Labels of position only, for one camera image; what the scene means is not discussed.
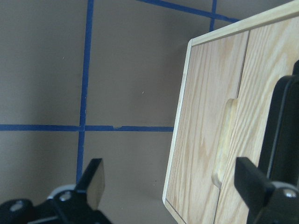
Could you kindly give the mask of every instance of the bolt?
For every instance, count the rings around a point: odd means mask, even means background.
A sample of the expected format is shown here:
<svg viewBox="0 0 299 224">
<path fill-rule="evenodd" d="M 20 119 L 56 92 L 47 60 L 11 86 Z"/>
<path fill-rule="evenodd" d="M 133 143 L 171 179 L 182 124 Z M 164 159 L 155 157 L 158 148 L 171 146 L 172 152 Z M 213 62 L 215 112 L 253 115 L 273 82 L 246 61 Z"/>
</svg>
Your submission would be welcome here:
<svg viewBox="0 0 299 224">
<path fill-rule="evenodd" d="M 284 194 L 286 197 L 290 197 L 290 198 L 297 197 L 296 192 L 293 191 L 292 189 L 284 189 Z"/>
<path fill-rule="evenodd" d="M 65 202 L 65 201 L 69 200 L 70 198 L 71 198 L 71 192 L 66 191 L 59 197 L 59 200 L 62 202 Z"/>
<path fill-rule="evenodd" d="M 10 207 L 10 211 L 14 212 L 17 211 L 19 209 L 21 209 L 23 207 L 23 202 L 22 201 L 16 201 L 11 207 Z"/>
</svg>

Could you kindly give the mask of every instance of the blue grid line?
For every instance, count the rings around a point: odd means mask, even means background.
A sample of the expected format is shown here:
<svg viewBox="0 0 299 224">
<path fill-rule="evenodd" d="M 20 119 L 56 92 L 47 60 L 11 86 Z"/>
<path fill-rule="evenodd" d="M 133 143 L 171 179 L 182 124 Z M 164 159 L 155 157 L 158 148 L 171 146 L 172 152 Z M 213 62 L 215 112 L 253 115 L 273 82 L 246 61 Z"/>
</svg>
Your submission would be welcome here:
<svg viewBox="0 0 299 224">
<path fill-rule="evenodd" d="M 211 12 L 207 12 L 207 11 L 203 11 L 203 10 L 199 10 L 199 9 L 195 9 L 195 8 L 190 8 L 190 7 L 186 7 L 186 6 L 182 6 L 182 5 L 178 5 L 178 4 L 174 4 L 174 3 L 170 3 L 170 2 L 162 1 L 162 0 L 137 0 L 137 1 L 145 2 L 145 3 L 149 3 L 152 5 L 161 6 L 161 7 L 165 7 L 165 8 L 171 8 L 171 9 L 175 9 L 178 11 L 191 13 L 191 14 L 195 14 L 195 15 L 201 15 L 201 16 L 205 16 L 205 17 L 209 17 L 209 18 L 213 18 L 213 19 L 217 19 L 217 20 L 223 20 L 223 21 L 228 21 L 228 22 L 238 22 L 239 21 L 238 19 L 235 19 L 235 18 L 229 18 L 224 15 L 211 13 Z"/>
<path fill-rule="evenodd" d="M 66 125 L 3 125 L 0 124 L 0 131 L 47 131 L 47 132 L 78 132 L 79 126 Z"/>
<path fill-rule="evenodd" d="M 173 127 L 161 126 L 105 126 L 105 125 L 86 125 L 85 131 L 94 132 L 173 132 Z"/>
<path fill-rule="evenodd" d="M 213 0 L 212 13 L 216 13 L 216 8 L 217 8 L 217 0 Z M 215 25 L 215 18 L 211 18 L 209 32 L 214 30 L 214 25 Z"/>
<path fill-rule="evenodd" d="M 76 182 L 79 181 L 82 175 L 82 167 L 83 167 L 88 72 L 89 72 L 90 49 L 91 49 L 91 41 L 92 41 L 92 27 L 93 27 L 93 4 L 94 4 L 94 0 L 88 0 L 87 15 L 86 15 L 86 29 L 85 29 L 85 43 L 84 43 L 81 105 L 80 105 L 80 127 L 82 128 L 82 130 L 79 132 L 79 138 L 78 138 Z"/>
</svg>

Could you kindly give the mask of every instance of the wooden edge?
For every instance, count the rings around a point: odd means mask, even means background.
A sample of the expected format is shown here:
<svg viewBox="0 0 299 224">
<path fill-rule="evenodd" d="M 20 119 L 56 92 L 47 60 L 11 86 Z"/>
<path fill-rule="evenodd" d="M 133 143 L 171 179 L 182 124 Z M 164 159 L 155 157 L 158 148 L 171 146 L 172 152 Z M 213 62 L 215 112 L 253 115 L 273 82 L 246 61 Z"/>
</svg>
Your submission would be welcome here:
<svg viewBox="0 0 299 224">
<path fill-rule="evenodd" d="M 181 90 L 180 90 L 179 98 L 178 98 L 178 108 L 177 108 L 176 119 L 174 122 L 171 147 L 170 147 L 170 152 L 169 152 L 168 165 L 167 165 L 167 171 L 166 171 L 166 177 L 165 177 L 165 183 L 164 183 L 164 189 L 163 189 L 163 196 L 162 196 L 162 200 L 163 200 L 164 204 L 165 204 L 166 193 L 167 193 L 167 188 L 168 188 L 168 179 L 169 179 L 170 169 L 171 169 L 171 165 L 172 165 L 174 147 L 175 147 L 176 138 L 177 138 L 178 122 L 179 122 L 179 118 L 181 115 L 181 108 L 182 108 L 183 97 L 184 97 L 184 92 L 185 92 L 185 84 L 186 84 L 187 72 L 188 72 L 188 67 L 189 67 L 191 46 L 192 46 L 192 40 L 190 40 L 188 42 L 186 60 L 185 60 L 185 65 L 184 65 L 183 77 L 182 77 Z"/>
<path fill-rule="evenodd" d="M 299 15 L 299 0 L 294 0 L 247 19 L 230 24 L 211 33 L 192 39 L 192 46 L 231 36 L 246 30 L 265 26 Z"/>
<path fill-rule="evenodd" d="M 172 205 L 166 199 L 164 202 L 165 207 L 170 212 L 170 214 L 174 217 L 178 224 L 186 224 L 186 222 L 182 219 L 182 217 L 178 214 L 178 212 L 172 207 Z"/>
</svg>

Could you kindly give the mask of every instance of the wooden panel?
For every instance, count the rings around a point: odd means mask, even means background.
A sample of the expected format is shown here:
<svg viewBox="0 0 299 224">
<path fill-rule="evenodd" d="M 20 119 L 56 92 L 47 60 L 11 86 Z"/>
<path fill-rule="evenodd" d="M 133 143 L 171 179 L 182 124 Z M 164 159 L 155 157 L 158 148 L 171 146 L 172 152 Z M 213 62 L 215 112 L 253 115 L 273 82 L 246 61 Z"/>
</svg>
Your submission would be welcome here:
<svg viewBox="0 0 299 224">
<path fill-rule="evenodd" d="M 219 189 L 211 180 L 228 100 L 237 98 L 248 32 L 191 50 L 166 200 L 185 223 L 213 223 Z"/>
<path fill-rule="evenodd" d="M 246 223 L 248 209 L 234 188 L 235 158 L 247 156 L 258 164 L 274 86 L 299 59 L 298 28 L 299 18 L 293 18 L 250 32 L 217 224 Z"/>
<path fill-rule="evenodd" d="M 235 22 L 226 27 L 215 30 L 211 33 L 196 37 L 192 40 L 192 45 L 203 44 L 225 36 L 231 36 L 246 30 L 262 27 L 271 23 L 290 19 L 299 15 L 299 1 L 291 1 L 284 5 L 270 9 L 266 12 L 251 16 L 247 19 Z"/>
</svg>

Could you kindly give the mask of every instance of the screw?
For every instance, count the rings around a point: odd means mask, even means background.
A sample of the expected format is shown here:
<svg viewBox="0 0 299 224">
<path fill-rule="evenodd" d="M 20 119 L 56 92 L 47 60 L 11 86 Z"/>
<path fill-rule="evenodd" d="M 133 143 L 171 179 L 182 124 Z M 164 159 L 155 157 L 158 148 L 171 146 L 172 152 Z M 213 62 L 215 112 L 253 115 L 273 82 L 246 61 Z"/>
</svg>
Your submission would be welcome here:
<svg viewBox="0 0 299 224">
<path fill-rule="evenodd" d="M 10 207 L 10 211 L 14 212 L 17 211 L 19 209 L 21 209 L 23 207 L 23 202 L 22 201 L 16 201 L 11 207 Z"/>
<path fill-rule="evenodd" d="M 293 191 L 292 189 L 284 189 L 284 194 L 286 197 L 290 197 L 290 198 L 297 197 L 296 192 Z"/>
<path fill-rule="evenodd" d="M 70 198 L 71 198 L 71 192 L 66 191 L 59 197 L 59 200 L 62 202 L 65 202 L 65 201 L 69 200 Z"/>
</svg>

